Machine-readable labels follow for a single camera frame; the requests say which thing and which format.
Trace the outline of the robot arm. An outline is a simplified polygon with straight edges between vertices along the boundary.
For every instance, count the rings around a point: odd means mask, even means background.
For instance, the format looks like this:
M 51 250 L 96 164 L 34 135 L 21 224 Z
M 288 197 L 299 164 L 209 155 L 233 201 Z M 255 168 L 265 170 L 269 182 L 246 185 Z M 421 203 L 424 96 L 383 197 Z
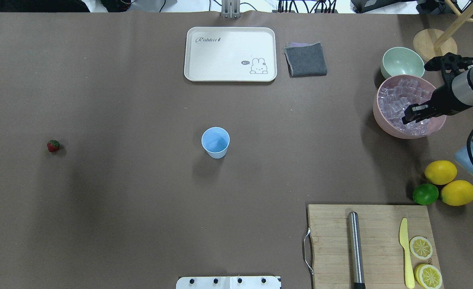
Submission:
M 473 107 L 473 57 L 446 53 L 430 59 L 426 71 L 440 71 L 444 84 L 437 88 L 423 104 L 411 104 L 402 117 L 404 124 L 453 116 Z M 473 175 L 473 129 L 466 144 L 455 154 L 456 161 Z

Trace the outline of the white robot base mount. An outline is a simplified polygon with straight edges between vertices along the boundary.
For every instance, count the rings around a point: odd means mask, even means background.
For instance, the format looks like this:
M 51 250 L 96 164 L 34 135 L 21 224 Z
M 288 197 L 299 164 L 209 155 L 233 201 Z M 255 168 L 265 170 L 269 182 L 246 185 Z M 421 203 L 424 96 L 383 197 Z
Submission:
M 277 276 L 180 277 L 176 289 L 282 289 Z

